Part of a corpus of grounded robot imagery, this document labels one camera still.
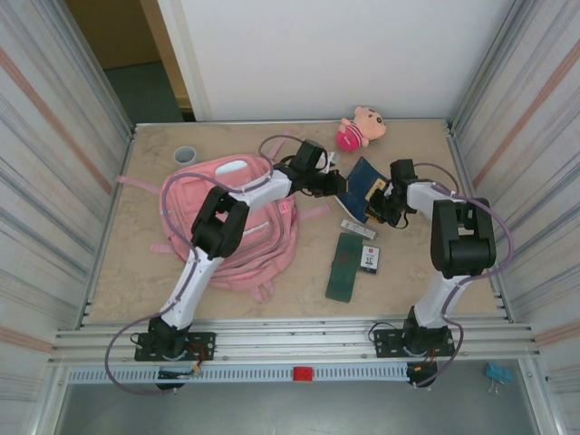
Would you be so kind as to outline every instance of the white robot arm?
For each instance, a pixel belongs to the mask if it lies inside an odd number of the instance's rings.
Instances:
[[[411,308],[402,332],[388,334],[394,338],[385,345],[393,356],[398,356],[398,350],[410,356],[443,348],[450,352],[453,340],[445,317],[471,277],[481,275],[496,261],[491,215],[474,204],[488,208],[488,202],[483,198],[465,202],[442,193],[437,183],[417,178],[410,159],[391,164],[390,182],[386,191],[372,193],[366,215],[397,227],[404,214],[424,214],[431,221],[430,254],[436,273],[425,296]]]
[[[346,191],[346,180],[338,170],[317,168],[322,158],[328,160],[324,148],[305,140],[295,156],[277,163],[271,173],[237,188],[241,193],[218,186],[209,191],[192,225],[193,247],[184,270],[161,308],[162,315],[150,320],[149,337],[140,344],[148,347],[145,353],[168,360],[182,357],[199,299],[219,265],[239,246],[250,213],[296,191],[307,190],[315,197]],[[217,213],[226,214],[225,220],[218,219]]]

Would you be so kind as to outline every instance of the doorway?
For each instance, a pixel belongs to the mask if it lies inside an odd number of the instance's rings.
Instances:
[[[194,121],[157,0],[65,0],[131,123]]]

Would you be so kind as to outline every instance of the red clip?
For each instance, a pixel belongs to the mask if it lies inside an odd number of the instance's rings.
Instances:
[[[295,382],[312,382],[314,378],[314,369],[312,367],[295,367],[294,377]]]

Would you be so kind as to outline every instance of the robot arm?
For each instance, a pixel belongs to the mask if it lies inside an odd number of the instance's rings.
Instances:
[[[478,201],[488,206],[485,199]],[[443,305],[455,286],[495,263],[493,226],[491,216],[480,208],[440,193],[431,181],[418,179],[412,160],[397,160],[391,164],[391,185],[385,192],[373,192],[367,216],[396,227],[402,214],[417,211],[431,221],[431,262],[437,272],[410,317],[417,328],[437,330],[447,325]],[[468,285],[459,288],[448,312]]]
[[[323,173],[316,168],[322,156],[328,159],[324,148],[306,140],[295,156],[274,166],[271,176],[266,174],[237,188],[243,193],[230,193],[218,186],[209,191],[192,225],[194,248],[181,277],[161,309],[163,315],[150,320],[148,334],[154,353],[172,360],[185,352],[199,299],[219,265],[239,246],[250,213],[296,191],[307,190],[315,197],[346,191],[346,180],[337,170]],[[226,214],[225,220],[218,219],[217,213]]]

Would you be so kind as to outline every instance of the small box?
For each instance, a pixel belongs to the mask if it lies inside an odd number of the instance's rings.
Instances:
[[[376,275],[379,267],[379,248],[362,245],[361,267],[363,272]]]
[[[351,222],[350,220],[343,219],[343,223],[341,224],[341,227],[353,232],[354,234],[358,234],[361,237],[368,238],[369,240],[374,240],[377,238],[377,233],[375,233],[374,231],[372,231],[369,228],[365,228],[365,227],[362,227],[358,224],[355,224],[354,222]]]

